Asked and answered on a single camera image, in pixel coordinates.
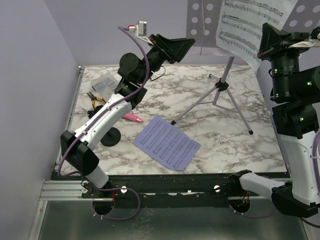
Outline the lilac paper sheet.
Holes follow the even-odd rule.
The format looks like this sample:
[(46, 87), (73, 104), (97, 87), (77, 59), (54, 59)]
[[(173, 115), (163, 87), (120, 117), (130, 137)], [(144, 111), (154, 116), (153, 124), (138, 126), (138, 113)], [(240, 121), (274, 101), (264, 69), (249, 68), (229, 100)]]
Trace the lilac paper sheet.
[(150, 121), (133, 144), (173, 171), (184, 171), (201, 147), (200, 143), (160, 116), (155, 116)]

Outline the pink toy microphone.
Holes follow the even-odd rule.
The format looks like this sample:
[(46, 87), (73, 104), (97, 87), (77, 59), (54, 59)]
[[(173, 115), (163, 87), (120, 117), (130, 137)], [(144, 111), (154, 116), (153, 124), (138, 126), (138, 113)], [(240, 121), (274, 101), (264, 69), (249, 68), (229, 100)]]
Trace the pink toy microphone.
[(143, 119), (138, 117), (137, 115), (133, 113), (127, 113), (123, 116), (125, 120), (131, 121), (131, 122), (136, 122), (136, 123), (143, 123)]

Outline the yellow handled pliers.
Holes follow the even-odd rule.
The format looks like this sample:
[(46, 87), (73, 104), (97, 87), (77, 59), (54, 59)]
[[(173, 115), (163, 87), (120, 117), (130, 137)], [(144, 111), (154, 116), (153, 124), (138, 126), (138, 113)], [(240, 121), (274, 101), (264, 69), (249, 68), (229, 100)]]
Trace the yellow handled pliers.
[(93, 109), (96, 109), (96, 107), (97, 107), (96, 102), (99, 102), (99, 103), (102, 103), (102, 104), (106, 103), (103, 98), (95, 96), (90, 91), (87, 92), (86, 94), (89, 96), (89, 98), (91, 100), (91, 104), (92, 104)]

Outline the black microphone desk stand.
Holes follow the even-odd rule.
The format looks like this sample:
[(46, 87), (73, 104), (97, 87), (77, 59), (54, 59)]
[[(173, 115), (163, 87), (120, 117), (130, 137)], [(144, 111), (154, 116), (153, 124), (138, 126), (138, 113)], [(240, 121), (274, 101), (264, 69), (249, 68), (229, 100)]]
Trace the black microphone desk stand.
[[(102, 107), (103, 105), (98, 105), (95, 109), (88, 110), (88, 118), (91, 119)], [(115, 127), (111, 127), (110, 130), (101, 138), (100, 142), (105, 147), (113, 147), (117, 145), (120, 140), (120, 131)]]

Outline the clear plastic compartment box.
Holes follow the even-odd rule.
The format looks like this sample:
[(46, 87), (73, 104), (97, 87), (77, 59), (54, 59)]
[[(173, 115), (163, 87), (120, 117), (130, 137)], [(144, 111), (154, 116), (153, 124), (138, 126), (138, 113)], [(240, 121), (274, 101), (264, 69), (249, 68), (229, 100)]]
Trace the clear plastic compartment box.
[(91, 81), (91, 87), (105, 101), (114, 93), (119, 81), (110, 73), (105, 73)]

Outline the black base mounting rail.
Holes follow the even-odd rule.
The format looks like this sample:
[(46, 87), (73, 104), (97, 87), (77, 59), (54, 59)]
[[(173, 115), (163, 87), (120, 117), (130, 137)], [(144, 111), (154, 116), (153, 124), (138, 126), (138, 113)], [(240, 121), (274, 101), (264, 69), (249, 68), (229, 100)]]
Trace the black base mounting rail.
[(115, 203), (117, 208), (133, 208), (141, 201), (143, 208), (225, 208), (242, 197), (271, 198), (276, 184), (284, 185), (288, 173), (261, 172), (210, 174), (111, 175), (101, 190), (80, 176), (81, 200), (95, 203)]

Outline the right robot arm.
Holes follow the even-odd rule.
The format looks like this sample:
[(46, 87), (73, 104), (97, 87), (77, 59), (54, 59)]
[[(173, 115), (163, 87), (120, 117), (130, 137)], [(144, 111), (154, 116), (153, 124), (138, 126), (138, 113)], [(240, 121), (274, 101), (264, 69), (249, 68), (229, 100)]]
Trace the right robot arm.
[(320, 30), (286, 32), (264, 23), (258, 58), (271, 64), (272, 118), (286, 151), (291, 181), (277, 181), (250, 170), (231, 176), (230, 191), (253, 192), (272, 201), (282, 214), (309, 218), (320, 207), (318, 144), (320, 125), (314, 104), (320, 101), (320, 68), (300, 70), (301, 53), (320, 45)]

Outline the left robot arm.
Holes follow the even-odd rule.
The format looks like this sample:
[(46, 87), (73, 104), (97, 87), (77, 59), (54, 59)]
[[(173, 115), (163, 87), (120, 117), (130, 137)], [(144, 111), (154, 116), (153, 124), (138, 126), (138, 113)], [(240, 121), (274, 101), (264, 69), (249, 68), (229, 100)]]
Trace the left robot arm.
[(142, 59), (131, 52), (120, 58), (117, 73), (121, 80), (104, 106), (83, 126), (73, 132), (65, 130), (60, 136), (62, 160), (90, 181), (101, 198), (110, 194), (111, 185), (93, 150), (114, 124), (142, 101), (147, 93), (144, 85), (153, 73), (164, 62), (179, 63), (196, 42), (193, 38), (168, 39), (160, 34), (152, 34), (148, 40), (151, 48)]

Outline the aluminium extrusion frame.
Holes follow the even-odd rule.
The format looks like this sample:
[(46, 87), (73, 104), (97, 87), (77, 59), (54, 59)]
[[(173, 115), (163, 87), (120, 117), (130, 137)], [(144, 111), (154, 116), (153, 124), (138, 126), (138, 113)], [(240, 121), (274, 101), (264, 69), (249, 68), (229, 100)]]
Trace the aluminium extrusion frame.
[[(79, 66), (78, 77), (76, 82), (76, 88), (74, 95), (72, 97), (71, 107), (67, 117), (67, 122), (65, 128), (70, 129), (72, 120), (74, 117), (74, 111), (76, 108), (76, 103), (78, 95), (80, 92), (81, 82), (85, 72), (84, 66)], [(33, 219), (32, 227), (30, 230), (29, 240), (38, 240), (41, 238), (41, 229), (45, 219), (46, 209), (48, 208), (48, 202), (53, 201), (80, 201), (81, 200), (81, 186), (79, 180), (44, 180), (40, 197), (38, 200), (35, 217)]]

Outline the white sheet music page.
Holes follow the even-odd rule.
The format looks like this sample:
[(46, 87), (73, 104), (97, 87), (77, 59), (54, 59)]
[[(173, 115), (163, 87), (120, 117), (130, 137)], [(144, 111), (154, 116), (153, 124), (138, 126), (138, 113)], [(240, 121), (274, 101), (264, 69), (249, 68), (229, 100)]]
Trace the white sheet music page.
[(296, 4), (296, 0), (224, 0), (216, 45), (244, 60), (256, 72), (261, 64), (258, 52), (263, 24), (281, 30)]

